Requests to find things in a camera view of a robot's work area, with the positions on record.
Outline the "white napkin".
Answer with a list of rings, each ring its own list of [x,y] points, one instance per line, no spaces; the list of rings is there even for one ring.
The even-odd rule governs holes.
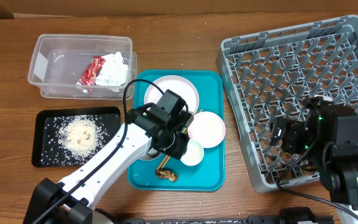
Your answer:
[[[118,93],[126,85],[129,66],[124,63],[122,53],[95,56],[96,81],[95,85],[105,86],[109,90]]]

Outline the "grey bowl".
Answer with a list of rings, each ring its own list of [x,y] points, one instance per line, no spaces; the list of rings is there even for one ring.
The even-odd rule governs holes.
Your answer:
[[[151,161],[161,156],[161,152],[153,151],[153,152],[147,152],[144,156],[140,157],[139,160],[142,161]]]

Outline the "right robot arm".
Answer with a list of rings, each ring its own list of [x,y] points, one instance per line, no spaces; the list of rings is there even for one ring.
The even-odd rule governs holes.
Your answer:
[[[278,118],[271,125],[271,146],[280,146],[299,158],[290,168],[308,161],[319,173],[321,185],[330,199],[296,192],[281,185],[289,194],[325,203],[337,209],[343,223],[358,223],[358,115],[344,105],[309,104],[307,121]]]

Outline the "small pink plate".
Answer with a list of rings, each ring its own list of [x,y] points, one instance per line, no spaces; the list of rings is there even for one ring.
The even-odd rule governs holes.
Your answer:
[[[202,147],[213,148],[224,140],[226,127],[220,116],[210,111],[202,111],[194,115],[188,127],[188,135]]]

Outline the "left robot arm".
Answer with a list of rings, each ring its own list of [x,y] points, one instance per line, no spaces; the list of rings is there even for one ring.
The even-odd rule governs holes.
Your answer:
[[[93,212],[112,184],[136,160],[155,149],[172,158],[185,154],[189,137],[182,129],[193,113],[184,106],[147,103],[124,112],[116,135],[59,183],[45,178],[34,189],[24,223],[92,223]]]

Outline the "brown food scrap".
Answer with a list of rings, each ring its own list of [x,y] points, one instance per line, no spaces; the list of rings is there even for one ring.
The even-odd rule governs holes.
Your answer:
[[[159,179],[167,179],[170,182],[176,182],[178,180],[178,176],[170,170],[157,169],[155,174]]]

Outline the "red snack wrapper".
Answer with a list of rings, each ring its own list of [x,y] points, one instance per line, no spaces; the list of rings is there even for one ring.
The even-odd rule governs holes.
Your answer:
[[[106,60],[103,59],[102,56],[94,56],[76,84],[86,86],[95,85],[98,72],[101,70],[105,62]]]

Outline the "small white cup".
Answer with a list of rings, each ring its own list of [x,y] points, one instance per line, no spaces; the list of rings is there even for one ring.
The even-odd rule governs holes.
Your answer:
[[[181,162],[186,166],[196,166],[198,165],[204,158],[204,148],[202,145],[190,139],[188,141],[186,152],[181,157]]]

